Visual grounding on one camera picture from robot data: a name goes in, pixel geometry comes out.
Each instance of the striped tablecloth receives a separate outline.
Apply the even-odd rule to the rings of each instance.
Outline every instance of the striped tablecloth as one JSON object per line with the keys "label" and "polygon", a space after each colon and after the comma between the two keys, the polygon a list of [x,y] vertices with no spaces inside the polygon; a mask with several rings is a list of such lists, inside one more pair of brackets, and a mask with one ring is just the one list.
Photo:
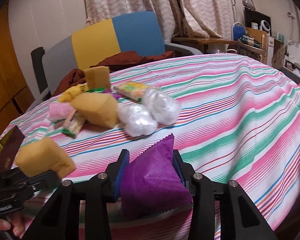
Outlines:
{"label": "striped tablecloth", "polygon": [[[173,133],[174,148],[197,172],[223,183],[236,179],[272,229],[281,223],[300,192],[300,88],[293,81],[274,68],[231,54],[174,58],[111,74],[114,86],[129,80],[161,87],[176,98],[182,104],[178,122],[159,125],[154,134],[140,138],[130,138],[120,126],[102,131],[87,124],[72,139],[60,132],[62,121],[47,119],[54,97],[12,121],[3,135],[18,125],[26,136],[23,144],[52,137],[76,164],[67,179],[78,182],[104,171],[121,149],[128,149],[133,160]],[[27,217],[49,196],[40,192],[29,200]],[[187,238],[190,205],[133,222],[124,222],[120,205],[108,205],[113,239]],[[81,207],[84,239],[84,203]],[[217,204],[215,208],[218,239]]]}

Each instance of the white plastic bag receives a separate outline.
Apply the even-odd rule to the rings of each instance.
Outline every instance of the white plastic bag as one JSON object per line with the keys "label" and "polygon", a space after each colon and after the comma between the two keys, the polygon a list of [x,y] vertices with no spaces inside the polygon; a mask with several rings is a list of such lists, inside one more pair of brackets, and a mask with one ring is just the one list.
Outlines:
{"label": "white plastic bag", "polygon": [[143,93],[141,102],[156,121],[165,125],[175,123],[181,112],[181,104],[177,100],[156,88],[148,88]]}
{"label": "white plastic bag", "polygon": [[118,116],[125,124],[124,130],[131,137],[152,134],[158,126],[149,110],[139,103],[131,105],[118,103]]}

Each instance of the yellow sponge block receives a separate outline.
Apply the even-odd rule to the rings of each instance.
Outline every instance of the yellow sponge block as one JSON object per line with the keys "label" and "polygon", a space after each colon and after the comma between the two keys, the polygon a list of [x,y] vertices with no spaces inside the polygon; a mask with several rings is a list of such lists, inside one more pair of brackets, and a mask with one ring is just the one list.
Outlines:
{"label": "yellow sponge block", "polygon": [[84,84],[70,87],[61,94],[58,100],[60,103],[71,102],[71,100],[74,99],[77,95],[80,95],[87,90],[89,90],[89,88]]}
{"label": "yellow sponge block", "polygon": [[43,137],[40,141],[21,147],[15,163],[28,177],[52,170],[63,179],[75,169],[65,150],[49,137]]}
{"label": "yellow sponge block", "polygon": [[112,129],[119,123],[118,102],[111,94],[83,93],[71,105],[92,124]]}
{"label": "yellow sponge block", "polygon": [[110,70],[109,67],[99,66],[84,70],[89,89],[104,88],[110,89]]}

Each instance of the finger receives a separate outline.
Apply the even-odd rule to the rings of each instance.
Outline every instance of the finger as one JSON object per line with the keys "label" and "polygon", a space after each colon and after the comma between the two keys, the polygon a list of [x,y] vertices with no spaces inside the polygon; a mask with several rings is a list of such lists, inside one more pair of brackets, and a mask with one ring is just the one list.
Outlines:
{"label": "finger", "polygon": [[20,213],[15,213],[10,216],[11,223],[13,225],[13,234],[15,236],[20,236],[20,234],[25,231],[23,225],[22,217]]}
{"label": "finger", "polygon": [[21,234],[19,235],[19,237],[22,238],[24,234],[25,234],[25,231],[21,232]]}
{"label": "finger", "polygon": [[0,219],[0,230],[1,231],[7,231],[11,228],[11,224],[3,219]]}

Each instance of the yellow chair panel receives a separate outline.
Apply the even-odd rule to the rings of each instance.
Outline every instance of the yellow chair panel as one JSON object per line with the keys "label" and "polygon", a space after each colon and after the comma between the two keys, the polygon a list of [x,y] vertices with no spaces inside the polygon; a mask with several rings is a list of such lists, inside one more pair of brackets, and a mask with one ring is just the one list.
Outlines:
{"label": "yellow chair panel", "polygon": [[72,34],[72,47],[81,70],[121,52],[112,19],[104,20]]}

